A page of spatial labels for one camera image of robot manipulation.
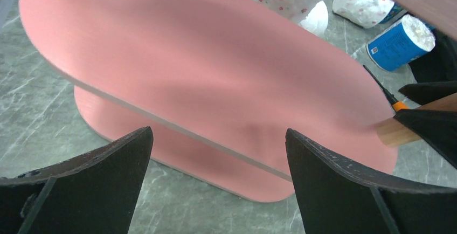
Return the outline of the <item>pink three-tier shelf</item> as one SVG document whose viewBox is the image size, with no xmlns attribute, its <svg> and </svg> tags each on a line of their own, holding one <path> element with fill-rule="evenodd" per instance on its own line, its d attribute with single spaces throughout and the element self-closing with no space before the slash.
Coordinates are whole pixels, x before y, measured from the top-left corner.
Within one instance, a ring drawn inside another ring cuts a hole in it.
<svg viewBox="0 0 457 234">
<path fill-rule="evenodd" d="M 252 0 L 19 0 L 31 43 L 109 140 L 150 126 L 151 157 L 256 202 L 293 191 L 292 128 L 391 174 L 392 117 L 352 57 Z"/>
</svg>

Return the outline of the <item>blue roll front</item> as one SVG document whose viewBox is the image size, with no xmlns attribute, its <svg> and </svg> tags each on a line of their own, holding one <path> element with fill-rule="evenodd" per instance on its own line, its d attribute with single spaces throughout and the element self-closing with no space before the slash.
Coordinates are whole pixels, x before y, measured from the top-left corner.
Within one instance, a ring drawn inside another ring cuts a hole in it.
<svg viewBox="0 0 457 234">
<path fill-rule="evenodd" d="M 366 45 L 371 60 L 393 72 L 435 48 L 435 36 L 419 18 L 406 14 Z"/>
</svg>

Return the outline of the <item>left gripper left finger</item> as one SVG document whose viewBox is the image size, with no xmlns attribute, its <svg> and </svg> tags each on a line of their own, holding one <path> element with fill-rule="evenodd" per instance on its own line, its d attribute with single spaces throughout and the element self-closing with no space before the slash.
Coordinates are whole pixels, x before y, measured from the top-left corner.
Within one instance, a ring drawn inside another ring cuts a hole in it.
<svg viewBox="0 0 457 234">
<path fill-rule="evenodd" d="M 90 152 L 1 178 L 1 233 L 127 233 L 150 161 L 142 127 Z"/>
</svg>

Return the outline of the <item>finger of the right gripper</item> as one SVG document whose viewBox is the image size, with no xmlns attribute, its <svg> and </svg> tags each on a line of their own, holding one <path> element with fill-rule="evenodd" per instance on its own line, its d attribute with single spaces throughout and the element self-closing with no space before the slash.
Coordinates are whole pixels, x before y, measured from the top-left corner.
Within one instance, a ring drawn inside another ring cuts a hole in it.
<svg viewBox="0 0 457 234">
<path fill-rule="evenodd" d="M 393 117 L 456 168 L 456 112 L 403 109 Z"/>
<path fill-rule="evenodd" d="M 398 92 L 419 105 L 425 105 L 456 93 L 456 81 L 408 84 Z"/>
</svg>

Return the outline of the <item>blue roll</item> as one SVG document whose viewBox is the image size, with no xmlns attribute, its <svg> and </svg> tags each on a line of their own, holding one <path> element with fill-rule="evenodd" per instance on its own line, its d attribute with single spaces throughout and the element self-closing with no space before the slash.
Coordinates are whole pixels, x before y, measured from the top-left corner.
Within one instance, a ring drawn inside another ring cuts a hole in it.
<svg viewBox="0 0 457 234">
<path fill-rule="evenodd" d="M 392 9 L 389 11 L 389 13 L 379 23 L 386 24 L 391 20 L 396 21 L 399 17 L 403 16 L 406 13 L 407 13 L 406 9 L 404 9 L 398 3 L 395 3 L 394 6 L 392 7 Z"/>
<path fill-rule="evenodd" d="M 419 18 L 406 14 L 366 45 L 371 60 L 393 72 L 435 48 L 435 36 Z"/>
</svg>

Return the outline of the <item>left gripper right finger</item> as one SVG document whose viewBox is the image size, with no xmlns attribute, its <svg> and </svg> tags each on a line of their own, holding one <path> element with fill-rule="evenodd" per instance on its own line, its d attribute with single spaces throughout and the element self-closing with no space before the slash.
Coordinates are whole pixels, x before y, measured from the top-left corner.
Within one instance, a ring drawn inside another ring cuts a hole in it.
<svg viewBox="0 0 457 234">
<path fill-rule="evenodd" d="M 286 131 L 306 233 L 456 233 L 456 189 L 406 180 Z"/>
</svg>

